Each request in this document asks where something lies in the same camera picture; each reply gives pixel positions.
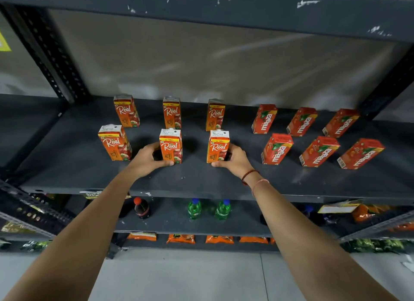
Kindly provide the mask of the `person's left hand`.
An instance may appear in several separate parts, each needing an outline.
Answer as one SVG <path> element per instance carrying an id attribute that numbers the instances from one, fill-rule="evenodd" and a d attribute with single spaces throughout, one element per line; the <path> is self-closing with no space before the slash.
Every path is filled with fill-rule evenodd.
<path id="1" fill-rule="evenodd" d="M 159 142 L 154 142 L 144 146 L 138 151 L 136 156 L 131 160 L 129 165 L 125 168 L 126 172 L 132 175 L 133 178 L 139 179 L 152 173 L 157 168 L 152 168 L 154 160 L 153 153 L 160 151 Z"/>

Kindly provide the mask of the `person's right hand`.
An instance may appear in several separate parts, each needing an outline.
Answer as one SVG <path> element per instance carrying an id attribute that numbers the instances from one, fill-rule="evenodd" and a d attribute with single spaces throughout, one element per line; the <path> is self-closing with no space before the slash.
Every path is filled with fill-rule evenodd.
<path id="1" fill-rule="evenodd" d="M 243 180 L 247 174 L 255 171 L 241 147 L 229 143 L 227 152 L 230 153 L 230 158 L 227 161 L 231 162 L 231 167 L 226 169 L 233 175 Z"/>

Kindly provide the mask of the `orange apple juice carton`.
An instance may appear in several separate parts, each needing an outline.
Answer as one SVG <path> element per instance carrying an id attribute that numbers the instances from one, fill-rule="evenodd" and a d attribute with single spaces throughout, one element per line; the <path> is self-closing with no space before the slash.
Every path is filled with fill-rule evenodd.
<path id="1" fill-rule="evenodd" d="M 182 163 L 183 145 L 181 130 L 161 129 L 159 144 L 163 160 Z"/>
<path id="2" fill-rule="evenodd" d="M 211 130 L 207 149 L 207 163 L 224 161 L 229 149 L 230 132 Z"/>

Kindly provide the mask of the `person's right forearm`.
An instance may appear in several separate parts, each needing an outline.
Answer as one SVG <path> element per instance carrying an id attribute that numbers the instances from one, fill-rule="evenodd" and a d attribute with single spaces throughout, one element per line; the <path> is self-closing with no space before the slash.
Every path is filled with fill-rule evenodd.
<path id="1" fill-rule="evenodd" d="M 307 301 L 399 301 L 257 171 L 243 181 Z"/>

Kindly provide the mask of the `person's left forearm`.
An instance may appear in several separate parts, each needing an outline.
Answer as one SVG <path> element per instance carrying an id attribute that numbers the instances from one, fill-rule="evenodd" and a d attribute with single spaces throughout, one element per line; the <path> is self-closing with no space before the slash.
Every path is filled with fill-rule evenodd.
<path id="1" fill-rule="evenodd" d="M 3 301 L 88 301 L 108 254 L 125 197 L 140 177 L 119 173 L 34 260 Z"/>

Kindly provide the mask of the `green bottle with blue cap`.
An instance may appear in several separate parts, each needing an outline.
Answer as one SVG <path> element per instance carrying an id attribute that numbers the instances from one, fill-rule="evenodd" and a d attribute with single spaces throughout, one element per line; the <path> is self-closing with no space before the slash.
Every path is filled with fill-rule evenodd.
<path id="1" fill-rule="evenodd" d="M 200 199 L 193 198 L 188 205 L 188 215 L 190 219 L 197 219 L 202 212 Z"/>
<path id="2" fill-rule="evenodd" d="M 229 217 L 231 212 L 231 204 L 229 199 L 220 201 L 215 211 L 215 218 L 217 220 L 225 220 Z"/>

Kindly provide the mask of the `cola bottle with red cap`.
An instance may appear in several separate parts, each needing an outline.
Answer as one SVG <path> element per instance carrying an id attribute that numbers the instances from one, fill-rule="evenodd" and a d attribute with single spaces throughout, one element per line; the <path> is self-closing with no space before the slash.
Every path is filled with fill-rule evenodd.
<path id="1" fill-rule="evenodd" d="M 149 204 L 145 199 L 142 199 L 140 197 L 135 197 L 133 199 L 133 202 L 135 205 L 134 211 L 140 219 L 146 219 L 151 216 L 151 210 L 150 210 Z"/>

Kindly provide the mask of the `group of orange drink cartons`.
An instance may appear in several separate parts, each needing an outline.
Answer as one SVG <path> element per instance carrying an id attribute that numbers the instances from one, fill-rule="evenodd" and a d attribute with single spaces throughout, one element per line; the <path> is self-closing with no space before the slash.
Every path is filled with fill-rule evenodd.
<path id="1" fill-rule="evenodd" d="M 115 110 L 121 125 L 104 125 L 98 132 L 103 146 L 112 161 L 130 161 L 132 148 L 125 127 L 140 126 L 140 118 L 132 95 L 116 95 L 113 98 Z M 180 99 L 165 96 L 162 102 L 164 122 L 166 129 L 182 129 L 182 115 Z M 209 100 L 206 131 L 221 129 L 224 117 L 225 104 L 220 100 Z"/>

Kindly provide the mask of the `group of red mango cartons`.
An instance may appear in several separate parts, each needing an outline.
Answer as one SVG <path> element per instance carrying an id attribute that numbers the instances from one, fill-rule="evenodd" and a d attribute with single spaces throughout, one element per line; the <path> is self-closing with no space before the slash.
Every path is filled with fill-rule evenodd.
<path id="1" fill-rule="evenodd" d="M 267 134 L 277 114 L 273 104 L 261 104 L 252 123 L 253 134 Z M 261 153 L 261 162 L 266 165 L 279 165 L 293 146 L 292 137 L 301 137 L 313 125 L 318 113 L 314 108 L 301 107 L 287 126 L 287 133 L 273 133 Z M 319 167 L 340 147 L 341 137 L 358 119 L 357 110 L 339 109 L 323 128 L 323 136 L 318 136 L 299 156 L 303 167 Z M 341 169 L 356 170 L 376 157 L 385 146 L 376 139 L 360 138 L 351 148 L 337 159 Z"/>

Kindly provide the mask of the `dark bottle with blue cap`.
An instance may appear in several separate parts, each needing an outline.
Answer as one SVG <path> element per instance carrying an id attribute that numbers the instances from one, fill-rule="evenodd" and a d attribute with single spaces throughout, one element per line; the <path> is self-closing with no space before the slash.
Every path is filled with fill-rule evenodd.
<path id="1" fill-rule="evenodd" d="M 322 227 L 325 224 L 324 217 L 322 214 L 319 214 L 313 207 L 313 205 L 305 204 L 302 213 L 307 217 L 313 224 L 318 227 Z"/>

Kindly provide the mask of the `dark grey metal shelf rack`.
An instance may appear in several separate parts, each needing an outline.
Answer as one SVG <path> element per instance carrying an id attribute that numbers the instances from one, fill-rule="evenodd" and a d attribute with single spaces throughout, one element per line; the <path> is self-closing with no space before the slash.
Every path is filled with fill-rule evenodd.
<path id="1" fill-rule="evenodd" d="M 0 220 L 53 239 L 78 214 L 80 191 L 102 190 L 129 161 L 111 161 L 98 131 L 120 124 L 113 96 L 130 94 L 139 127 L 125 129 L 133 156 L 158 141 L 164 96 L 181 100 L 184 159 L 136 181 L 127 196 L 148 201 L 139 219 L 126 200 L 109 257 L 127 234 L 151 231 L 271 236 L 250 189 L 205 160 L 209 99 L 225 104 L 223 130 L 294 204 L 390 205 L 363 223 L 323 227 L 340 242 L 390 238 L 414 220 L 414 0 L 0 0 L 0 23 L 17 37 L 56 96 L 0 89 Z M 273 104 L 267 134 L 253 134 L 259 105 Z M 318 113 L 279 165 L 261 162 L 273 133 L 286 134 L 301 107 Z M 339 109 L 360 118 L 319 167 L 299 156 Z M 385 149 L 356 170 L 337 159 L 360 138 Z M 188 205 L 200 199 L 201 215 Z M 229 199 L 227 219 L 217 220 Z"/>

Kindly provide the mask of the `large orange snack bag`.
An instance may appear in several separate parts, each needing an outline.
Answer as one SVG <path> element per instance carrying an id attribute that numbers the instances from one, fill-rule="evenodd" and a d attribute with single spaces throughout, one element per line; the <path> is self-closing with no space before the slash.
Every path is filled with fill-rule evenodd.
<path id="1" fill-rule="evenodd" d="M 378 214 L 391 210 L 388 205 L 366 205 L 360 204 L 352 213 L 352 218 L 356 223 L 366 221 Z"/>
<path id="2" fill-rule="evenodd" d="M 395 226 L 389 229 L 391 232 L 398 232 L 398 231 L 414 231 L 414 221 L 406 222 L 399 226 Z"/>

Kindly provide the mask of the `dark green snack packet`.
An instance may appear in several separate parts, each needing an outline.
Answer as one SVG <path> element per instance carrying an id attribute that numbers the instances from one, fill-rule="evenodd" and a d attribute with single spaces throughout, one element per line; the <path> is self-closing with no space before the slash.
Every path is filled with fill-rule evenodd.
<path id="1" fill-rule="evenodd" d="M 20 246 L 19 250 L 24 252 L 42 252 L 50 243 L 51 241 L 26 241 Z"/>

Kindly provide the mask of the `golden snack packet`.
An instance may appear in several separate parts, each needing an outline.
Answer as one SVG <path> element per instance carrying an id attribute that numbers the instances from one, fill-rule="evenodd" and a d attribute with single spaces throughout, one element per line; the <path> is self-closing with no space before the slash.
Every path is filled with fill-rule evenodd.
<path id="1" fill-rule="evenodd" d="M 32 235 L 32 234 L 36 234 L 36 232 L 30 229 L 26 229 L 23 225 L 19 225 L 11 221 L 7 221 L 0 227 L 0 234 L 27 234 L 27 235 L 30 234 Z"/>

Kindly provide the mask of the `green snack packets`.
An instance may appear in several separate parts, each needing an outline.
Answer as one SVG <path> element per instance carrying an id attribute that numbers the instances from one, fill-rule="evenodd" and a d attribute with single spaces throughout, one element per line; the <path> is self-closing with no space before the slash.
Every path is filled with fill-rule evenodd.
<path id="1" fill-rule="evenodd" d="M 406 253 L 413 244 L 410 240 L 398 239 L 357 239 L 341 243 L 348 253 Z"/>

